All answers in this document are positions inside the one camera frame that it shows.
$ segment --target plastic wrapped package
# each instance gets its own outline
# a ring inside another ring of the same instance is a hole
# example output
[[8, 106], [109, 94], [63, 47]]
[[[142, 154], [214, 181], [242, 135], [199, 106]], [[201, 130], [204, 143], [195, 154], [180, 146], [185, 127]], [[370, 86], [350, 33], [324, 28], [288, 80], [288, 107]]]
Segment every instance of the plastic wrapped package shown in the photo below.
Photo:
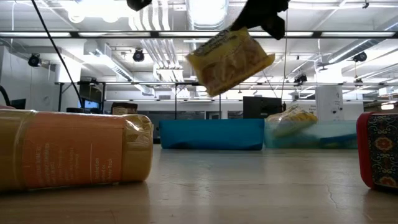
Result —
[[210, 96], [222, 94], [270, 66], [267, 55], [246, 28], [225, 29], [187, 55], [200, 84]]
[[143, 115], [0, 110], [0, 191], [143, 181], [152, 128]]
[[283, 113], [269, 116], [266, 121], [267, 123], [277, 124], [272, 134], [279, 138], [310, 127], [318, 121], [318, 118], [298, 105], [294, 105]]

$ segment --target ceiling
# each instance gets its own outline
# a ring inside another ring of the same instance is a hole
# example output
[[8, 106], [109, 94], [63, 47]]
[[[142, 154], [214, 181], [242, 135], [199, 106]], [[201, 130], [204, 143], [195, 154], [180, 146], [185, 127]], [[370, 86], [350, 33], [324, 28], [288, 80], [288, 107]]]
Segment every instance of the ceiling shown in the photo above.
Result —
[[[132, 13], [126, 6], [125, 1], [104, 0], [104, 5], [99, 10], [104, 10], [111, 15], [121, 16], [116, 22], [105, 22], [100, 17], [85, 17], [80, 23], [72, 23], [68, 18], [69, 6], [74, 5], [74, 1], [39, 1], [36, 0], [43, 14], [44, 20], [50, 30], [79, 30], [81, 31], [109, 31], [109, 30], [132, 30], [129, 26], [129, 19], [125, 15]], [[226, 8], [226, 16], [223, 26], [230, 25], [243, 8], [245, 1], [230, 0]], [[387, 21], [396, 18], [398, 22], [398, 1], [393, 0], [370, 0], [370, 6], [362, 9], [364, 1], [347, 1], [347, 0], [291, 0], [288, 12], [280, 13], [279, 16], [284, 18], [287, 23], [288, 30], [348, 30], [348, 31], [375, 31], [381, 30], [380, 26]], [[184, 0], [169, 0], [169, 26], [172, 30], [189, 30], [188, 11]], [[12, 17], [12, 9], [14, 8], [14, 17]], [[153, 9], [149, 8], [149, 15], [152, 15]], [[206, 16], [206, 9], [203, 9], [203, 16]], [[155, 29], [155, 25], [150, 19], [150, 26]], [[31, 6], [30, 1], [0, 1], [0, 30], [43, 30], [42, 25]], [[100, 62], [90, 60], [87, 56], [82, 55], [79, 50], [84, 46], [85, 40], [57, 40], [57, 45], [63, 47], [84, 61], [82, 75], [94, 76], [99, 80], [116, 81], [117, 75], [110, 69], [105, 68]], [[152, 80], [152, 72], [154, 61], [144, 49], [145, 60], [143, 62], [135, 62], [132, 55], [136, 48], [143, 48], [142, 42], [137, 39], [106, 39], [103, 40], [112, 48], [113, 59], [117, 60], [124, 68], [132, 74], [147, 72], [149, 76], [146, 80]], [[186, 43], [187, 40], [175, 39], [175, 53], [178, 61], [183, 67], [183, 77], [192, 80], [193, 73], [189, 64], [185, 61], [184, 56], [190, 52], [192, 45]], [[280, 41], [274, 39], [258, 39], [263, 49], [271, 54], [275, 53], [277, 60], [265, 73], [261, 72], [246, 80], [246, 82], [264, 82], [267, 79], [270, 82], [281, 82], [284, 75], [290, 75], [294, 78], [298, 73], [292, 73], [297, 67], [301, 66], [306, 60], [313, 59], [317, 55], [330, 55], [343, 49], [353, 39], [282, 39]], [[14, 39], [14, 42], [24, 47], [45, 47], [50, 46], [50, 42], [44, 39]], [[368, 55], [367, 61], [357, 63], [356, 69], [354, 62], [342, 61], [338, 66], [342, 70], [344, 81], [352, 82], [355, 75], [361, 76], [382, 70], [396, 63], [398, 52], [398, 40], [390, 39], [381, 42], [365, 52]], [[306, 69], [308, 81], [315, 80], [315, 69], [313, 62], [308, 63], [309, 68]], [[383, 82], [384, 80], [398, 78], [397, 70], [391, 70], [380, 76], [375, 76], [366, 80], [366, 82]]]

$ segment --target wooden table surface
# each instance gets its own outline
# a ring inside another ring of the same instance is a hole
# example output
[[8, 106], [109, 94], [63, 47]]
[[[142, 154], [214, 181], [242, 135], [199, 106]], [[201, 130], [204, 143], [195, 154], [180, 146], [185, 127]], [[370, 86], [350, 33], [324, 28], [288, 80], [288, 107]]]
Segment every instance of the wooden table surface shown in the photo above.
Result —
[[398, 223], [352, 150], [154, 149], [144, 184], [0, 196], [0, 223]]

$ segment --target snack bag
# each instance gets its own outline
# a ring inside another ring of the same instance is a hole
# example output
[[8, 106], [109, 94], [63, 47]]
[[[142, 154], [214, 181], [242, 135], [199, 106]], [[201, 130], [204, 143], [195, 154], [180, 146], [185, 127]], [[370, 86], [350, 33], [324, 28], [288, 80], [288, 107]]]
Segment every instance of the snack bag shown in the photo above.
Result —
[[246, 28], [225, 29], [186, 56], [210, 96], [222, 94], [270, 66], [267, 55]]
[[277, 123], [272, 133], [274, 137], [279, 138], [290, 134], [297, 134], [298, 131], [315, 124], [318, 118], [298, 105], [294, 105], [283, 113], [269, 116], [266, 121], [268, 123]]

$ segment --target orange container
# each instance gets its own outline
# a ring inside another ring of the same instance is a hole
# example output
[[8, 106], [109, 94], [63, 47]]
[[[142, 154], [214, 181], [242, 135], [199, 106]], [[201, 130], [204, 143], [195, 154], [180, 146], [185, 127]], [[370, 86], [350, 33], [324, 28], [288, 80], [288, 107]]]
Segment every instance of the orange container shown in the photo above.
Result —
[[143, 181], [152, 129], [136, 114], [0, 110], [0, 191]]

